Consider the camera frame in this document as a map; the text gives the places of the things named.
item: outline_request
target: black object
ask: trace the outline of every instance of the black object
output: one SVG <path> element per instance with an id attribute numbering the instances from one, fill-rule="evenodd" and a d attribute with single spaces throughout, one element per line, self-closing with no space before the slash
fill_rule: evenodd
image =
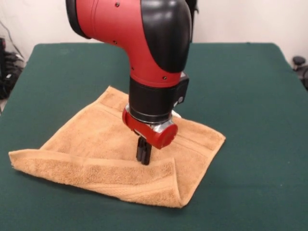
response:
<path id="1" fill-rule="evenodd" d="M 86 36 L 85 33 L 83 33 L 83 31 L 80 28 L 76 11 L 76 0 L 66 0 L 66 12 L 72 30 L 76 34 L 84 37 L 85 39 L 91 39 L 88 36 Z"/>
<path id="2" fill-rule="evenodd" d="M 157 65 L 170 73 L 185 68 L 192 36 L 191 14 L 184 0 L 141 0 L 145 39 Z"/>
<path id="3" fill-rule="evenodd" d="M 5 39 L 0 38 L 0 100 L 10 96 L 23 70 L 17 61 L 23 62 L 15 53 L 5 51 Z"/>
<path id="4" fill-rule="evenodd" d="M 306 59 L 301 56 L 295 56 L 292 61 L 294 64 L 293 70 L 297 73 L 305 89 L 308 90 L 308 65 L 303 65 Z"/>
<path id="5" fill-rule="evenodd" d="M 137 160 L 143 165 L 149 165 L 151 158 L 152 146 L 142 136 L 138 139 Z"/>
<path id="6" fill-rule="evenodd" d="M 185 73 L 179 84 L 170 88 L 148 87 L 130 78 L 129 113 L 145 123 L 164 123 L 171 118 L 174 106 L 184 102 L 188 84 L 189 77 Z"/>
<path id="7" fill-rule="evenodd" d="M 5 40 L 3 38 L 0 38 L 0 78 L 6 76 L 4 54 L 5 54 Z"/>
<path id="8" fill-rule="evenodd" d="M 197 0 L 186 0 L 186 3 L 189 7 L 189 10 L 191 12 L 191 16 L 192 16 L 192 38 L 191 38 L 191 42 L 193 41 L 193 24 L 194 24 L 194 14 L 197 11 L 197 13 L 199 13 L 198 10 L 198 6 L 197 6 Z"/>

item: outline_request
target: folded towel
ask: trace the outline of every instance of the folded towel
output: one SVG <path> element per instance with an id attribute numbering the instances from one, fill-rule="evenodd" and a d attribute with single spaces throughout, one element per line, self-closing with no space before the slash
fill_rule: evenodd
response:
<path id="1" fill-rule="evenodd" d="M 225 141 L 219 132 L 174 118 L 171 145 L 136 160 L 138 136 L 122 122 L 128 95 L 109 87 L 62 126 L 40 149 L 9 152 L 14 169 L 126 202 L 182 208 Z"/>

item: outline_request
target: green tablecloth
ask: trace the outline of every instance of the green tablecloth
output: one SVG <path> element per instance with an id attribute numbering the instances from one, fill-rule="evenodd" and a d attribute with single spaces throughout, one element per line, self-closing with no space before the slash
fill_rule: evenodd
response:
<path id="1" fill-rule="evenodd" d="M 227 139 L 187 207 L 115 198 L 11 168 L 112 85 L 125 53 L 106 44 L 38 45 L 0 117 L 0 230 L 308 230 L 308 95 L 273 44 L 193 44 L 183 117 Z"/>

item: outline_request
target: red robot arm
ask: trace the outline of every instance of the red robot arm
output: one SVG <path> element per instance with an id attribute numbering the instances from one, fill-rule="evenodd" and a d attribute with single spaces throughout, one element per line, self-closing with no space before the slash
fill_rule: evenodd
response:
<path id="1" fill-rule="evenodd" d="M 185 0 L 66 0 L 66 9 L 77 34 L 126 51 L 130 84 L 123 122 L 144 143 L 169 145 L 178 131 L 171 112 L 189 83 L 183 70 L 192 19 Z"/>

